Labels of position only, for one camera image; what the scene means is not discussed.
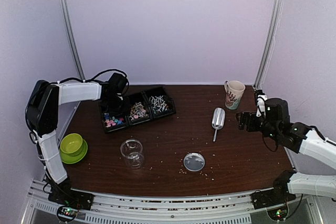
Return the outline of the clear plastic jar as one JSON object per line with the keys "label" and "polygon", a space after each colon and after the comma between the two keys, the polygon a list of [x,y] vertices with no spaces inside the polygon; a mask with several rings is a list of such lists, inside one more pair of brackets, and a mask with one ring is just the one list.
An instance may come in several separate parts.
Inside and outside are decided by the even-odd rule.
{"label": "clear plastic jar", "polygon": [[139,140],[131,138],[124,141],[120,146],[120,153],[128,168],[137,170],[143,167],[145,158],[143,146]]}

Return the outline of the black three-compartment candy tray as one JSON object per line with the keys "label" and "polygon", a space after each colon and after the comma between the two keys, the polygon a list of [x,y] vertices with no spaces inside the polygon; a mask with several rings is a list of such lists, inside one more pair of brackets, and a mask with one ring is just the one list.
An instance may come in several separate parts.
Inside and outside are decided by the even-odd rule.
{"label": "black three-compartment candy tray", "polygon": [[114,111],[109,110],[106,103],[98,103],[100,121],[106,134],[176,113],[174,100],[164,86],[126,95],[123,102],[124,104]]}

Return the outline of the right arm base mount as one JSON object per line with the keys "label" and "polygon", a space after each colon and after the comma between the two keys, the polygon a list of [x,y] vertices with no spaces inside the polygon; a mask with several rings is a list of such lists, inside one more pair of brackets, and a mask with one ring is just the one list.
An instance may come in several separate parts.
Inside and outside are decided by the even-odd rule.
{"label": "right arm base mount", "polygon": [[272,189],[257,190],[251,194],[254,209],[268,208],[295,200],[296,195],[289,192],[287,183],[275,181]]}

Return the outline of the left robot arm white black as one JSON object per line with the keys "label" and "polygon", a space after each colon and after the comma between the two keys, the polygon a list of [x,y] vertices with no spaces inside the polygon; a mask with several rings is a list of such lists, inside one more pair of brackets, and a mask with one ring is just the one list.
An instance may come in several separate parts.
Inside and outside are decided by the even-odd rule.
{"label": "left robot arm white black", "polygon": [[46,175],[57,185],[68,179],[56,137],[59,107],[73,102],[99,101],[104,112],[110,115],[126,114],[130,109],[125,97],[129,87],[127,74],[117,69],[111,72],[107,81],[96,77],[89,80],[70,77],[56,82],[38,80],[34,86],[26,105],[25,121]]}

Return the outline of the metal scoop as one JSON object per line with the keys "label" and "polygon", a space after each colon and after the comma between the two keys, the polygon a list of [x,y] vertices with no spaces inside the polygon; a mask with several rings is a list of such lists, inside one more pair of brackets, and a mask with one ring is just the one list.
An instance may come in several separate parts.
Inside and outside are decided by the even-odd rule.
{"label": "metal scoop", "polygon": [[216,108],[214,110],[213,118],[212,118],[212,128],[215,131],[214,136],[213,136],[213,142],[216,141],[218,130],[220,130],[224,127],[225,117],[226,117],[226,113],[225,113],[224,109]]}

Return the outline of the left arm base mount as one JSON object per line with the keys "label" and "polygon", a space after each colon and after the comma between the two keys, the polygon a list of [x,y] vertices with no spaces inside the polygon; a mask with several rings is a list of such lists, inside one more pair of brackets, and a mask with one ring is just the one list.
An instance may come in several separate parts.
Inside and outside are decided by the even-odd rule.
{"label": "left arm base mount", "polygon": [[65,180],[60,184],[51,183],[48,200],[60,205],[79,210],[90,210],[94,195],[71,188],[71,182]]}

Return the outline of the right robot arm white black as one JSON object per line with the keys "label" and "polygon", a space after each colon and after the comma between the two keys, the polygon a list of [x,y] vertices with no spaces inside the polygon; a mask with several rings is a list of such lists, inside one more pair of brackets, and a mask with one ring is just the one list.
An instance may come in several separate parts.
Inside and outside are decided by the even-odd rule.
{"label": "right robot arm white black", "polygon": [[[236,114],[240,130],[260,132],[263,138],[272,139],[277,147],[283,146],[335,168],[335,142],[323,136],[314,125],[292,123],[287,101],[281,98],[267,99],[260,95],[256,99],[256,105],[256,112]],[[335,176],[284,171],[274,181],[269,199],[272,203],[279,204],[289,195],[295,194],[335,200]]]}

